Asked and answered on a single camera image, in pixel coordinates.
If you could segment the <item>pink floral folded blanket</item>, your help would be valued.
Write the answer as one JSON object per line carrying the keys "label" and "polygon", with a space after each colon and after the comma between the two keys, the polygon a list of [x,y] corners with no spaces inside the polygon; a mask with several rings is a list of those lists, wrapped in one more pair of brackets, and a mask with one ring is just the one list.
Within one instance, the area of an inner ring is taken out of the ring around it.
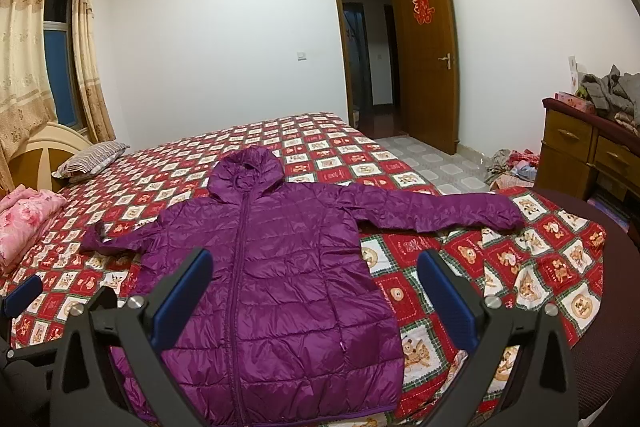
{"label": "pink floral folded blanket", "polygon": [[9,274],[67,205],[62,195],[20,184],[1,200],[1,274]]}

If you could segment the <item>red checkered teddy bedspread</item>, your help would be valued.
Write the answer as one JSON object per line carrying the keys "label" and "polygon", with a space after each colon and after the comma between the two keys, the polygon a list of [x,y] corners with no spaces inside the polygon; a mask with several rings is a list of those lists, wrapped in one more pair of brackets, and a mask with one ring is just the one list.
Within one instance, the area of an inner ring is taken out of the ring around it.
{"label": "red checkered teddy bedspread", "polygon": [[99,289],[148,294],[196,247],[212,282],[163,355],[213,426],[384,426],[431,410],[460,364],[416,263],[434,249],[478,294],[559,310],[570,343],[600,311],[606,234],[526,189],[445,196],[337,116],[169,142],[25,208],[2,291],[40,277],[11,345],[62,337]]}

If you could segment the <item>window with blue pane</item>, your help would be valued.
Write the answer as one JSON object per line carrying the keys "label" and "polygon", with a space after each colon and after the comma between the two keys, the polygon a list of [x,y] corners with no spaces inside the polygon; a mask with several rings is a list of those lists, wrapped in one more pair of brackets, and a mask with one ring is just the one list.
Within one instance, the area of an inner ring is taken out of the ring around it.
{"label": "window with blue pane", "polygon": [[72,0],[44,0],[43,41],[58,122],[75,130],[85,129],[73,54]]}

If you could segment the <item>cream wooden headboard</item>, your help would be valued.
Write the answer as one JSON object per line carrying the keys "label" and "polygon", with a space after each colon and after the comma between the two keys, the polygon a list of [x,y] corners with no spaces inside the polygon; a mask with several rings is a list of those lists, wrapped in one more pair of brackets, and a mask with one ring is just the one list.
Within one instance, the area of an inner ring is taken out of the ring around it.
{"label": "cream wooden headboard", "polygon": [[58,123],[47,123],[18,148],[8,161],[16,186],[58,192],[65,181],[51,174],[75,154],[91,147],[91,142],[76,130]]}

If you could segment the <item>brown wooden door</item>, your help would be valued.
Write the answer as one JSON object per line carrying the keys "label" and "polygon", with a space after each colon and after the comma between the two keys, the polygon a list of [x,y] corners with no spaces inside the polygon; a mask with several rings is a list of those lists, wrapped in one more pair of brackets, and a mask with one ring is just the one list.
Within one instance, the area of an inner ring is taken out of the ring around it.
{"label": "brown wooden door", "polygon": [[[431,0],[431,24],[419,25],[412,0],[392,0],[396,21],[402,128],[452,155],[459,143],[459,64],[452,0]],[[437,59],[451,54],[451,70]]]}

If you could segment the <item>red paper door decoration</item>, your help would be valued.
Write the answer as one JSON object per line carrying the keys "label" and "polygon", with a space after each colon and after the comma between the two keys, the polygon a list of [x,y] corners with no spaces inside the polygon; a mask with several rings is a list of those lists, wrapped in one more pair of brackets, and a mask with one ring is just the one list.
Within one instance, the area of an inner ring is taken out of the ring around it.
{"label": "red paper door decoration", "polygon": [[431,0],[412,0],[413,17],[419,25],[431,24],[434,19],[436,8],[431,4]]}

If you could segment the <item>grey clothes pile on dresser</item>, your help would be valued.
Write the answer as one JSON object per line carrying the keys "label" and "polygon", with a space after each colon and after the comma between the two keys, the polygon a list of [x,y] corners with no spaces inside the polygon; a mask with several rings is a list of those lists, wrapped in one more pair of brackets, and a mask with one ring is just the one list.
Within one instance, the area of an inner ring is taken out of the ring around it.
{"label": "grey clothes pile on dresser", "polygon": [[639,74],[622,73],[613,65],[608,75],[585,74],[580,81],[599,115],[614,118],[622,113],[630,124],[639,127]]}

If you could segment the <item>purple hooded down jacket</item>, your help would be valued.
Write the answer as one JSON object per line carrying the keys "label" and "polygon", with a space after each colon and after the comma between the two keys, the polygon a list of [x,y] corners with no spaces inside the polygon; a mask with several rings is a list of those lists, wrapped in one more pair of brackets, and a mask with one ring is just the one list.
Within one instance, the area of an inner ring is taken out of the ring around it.
{"label": "purple hooded down jacket", "polygon": [[290,182],[277,156],[251,147],[223,158],[207,192],[86,251],[141,258],[147,293],[197,248],[214,259],[206,293],[169,372],[212,426],[287,426],[395,410],[404,351],[395,314],[361,255],[361,222],[381,229],[520,228],[502,195],[427,195],[364,184]]}

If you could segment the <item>clothes pile on floor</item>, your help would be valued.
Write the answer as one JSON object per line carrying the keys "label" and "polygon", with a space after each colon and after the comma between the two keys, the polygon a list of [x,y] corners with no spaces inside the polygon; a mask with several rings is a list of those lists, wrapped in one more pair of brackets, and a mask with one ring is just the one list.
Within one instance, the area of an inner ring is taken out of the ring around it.
{"label": "clothes pile on floor", "polygon": [[540,156],[535,152],[501,149],[485,160],[485,184],[491,191],[535,184]]}

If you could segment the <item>brown wooden dresser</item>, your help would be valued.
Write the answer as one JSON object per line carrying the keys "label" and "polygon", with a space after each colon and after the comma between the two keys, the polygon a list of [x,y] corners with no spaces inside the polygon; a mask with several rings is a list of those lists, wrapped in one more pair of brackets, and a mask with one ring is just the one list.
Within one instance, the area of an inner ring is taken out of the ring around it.
{"label": "brown wooden dresser", "polygon": [[639,241],[639,138],[600,116],[545,98],[535,187],[599,203]]}

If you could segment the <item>striped grey pillow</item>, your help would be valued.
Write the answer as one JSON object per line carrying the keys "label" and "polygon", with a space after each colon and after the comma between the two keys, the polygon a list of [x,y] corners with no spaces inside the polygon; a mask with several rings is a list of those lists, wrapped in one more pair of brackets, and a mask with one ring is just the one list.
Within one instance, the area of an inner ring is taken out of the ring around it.
{"label": "striped grey pillow", "polygon": [[56,180],[67,180],[70,184],[79,184],[98,176],[128,149],[126,143],[116,140],[93,144],[63,162],[51,176]]}

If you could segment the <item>beige left curtain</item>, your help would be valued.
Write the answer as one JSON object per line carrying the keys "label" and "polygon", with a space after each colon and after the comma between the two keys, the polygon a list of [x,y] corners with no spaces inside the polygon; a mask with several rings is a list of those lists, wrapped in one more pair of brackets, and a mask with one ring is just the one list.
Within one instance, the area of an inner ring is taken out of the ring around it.
{"label": "beige left curtain", "polygon": [[1,0],[1,189],[14,182],[9,160],[55,106],[43,45],[44,0]]}

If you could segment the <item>beige right curtain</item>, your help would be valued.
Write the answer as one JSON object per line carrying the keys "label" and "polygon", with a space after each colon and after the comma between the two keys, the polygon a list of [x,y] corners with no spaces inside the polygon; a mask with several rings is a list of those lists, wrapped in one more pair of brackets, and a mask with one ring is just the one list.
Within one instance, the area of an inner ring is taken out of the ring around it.
{"label": "beige right curtain", "polygon": [[72,0],[72,44],[79,95],[93,143],[112,141],[115,132],[101,86],[93,39],[92,0]]}

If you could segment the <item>beige curtain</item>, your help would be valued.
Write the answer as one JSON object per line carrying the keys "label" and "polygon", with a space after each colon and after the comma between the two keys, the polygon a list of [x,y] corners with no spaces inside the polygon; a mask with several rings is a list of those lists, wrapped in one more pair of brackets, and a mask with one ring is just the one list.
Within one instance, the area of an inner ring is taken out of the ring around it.
{"label": "beige curtain", "polygon": [[1,0],[1,189],[14,182],[9,160],[55,106],[43,45],[44,0]]}
{"label": "beige curtain", "polygon": [[93,39],[92,0],[72,0],[72,44],[79,95],[93,143],[112,141],[115,132],[101,86]]}

